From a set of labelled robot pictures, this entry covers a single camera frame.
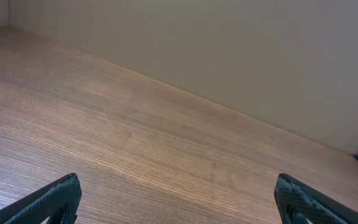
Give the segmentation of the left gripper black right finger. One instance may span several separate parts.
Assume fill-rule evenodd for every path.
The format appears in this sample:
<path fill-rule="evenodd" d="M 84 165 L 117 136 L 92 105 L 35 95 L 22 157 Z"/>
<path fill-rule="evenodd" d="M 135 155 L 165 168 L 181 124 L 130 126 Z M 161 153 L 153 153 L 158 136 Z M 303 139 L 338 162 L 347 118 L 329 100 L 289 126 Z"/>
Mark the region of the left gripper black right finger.
<path fill-rule="evenodd" d="M 358 212 L 288 174 L 278 175 L 274 198 L 282 223 L 358 224 Z"/>

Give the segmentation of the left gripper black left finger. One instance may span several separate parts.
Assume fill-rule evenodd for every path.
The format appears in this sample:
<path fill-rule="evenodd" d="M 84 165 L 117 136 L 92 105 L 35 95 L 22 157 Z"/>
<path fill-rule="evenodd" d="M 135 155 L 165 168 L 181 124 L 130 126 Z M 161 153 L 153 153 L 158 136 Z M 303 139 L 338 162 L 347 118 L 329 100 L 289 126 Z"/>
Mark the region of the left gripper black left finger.
<path fill-rule="evenodd" d="M 1 209 L 0 223 L 74 224 L 81 195 L 78 176 L 67 174 Z"/>

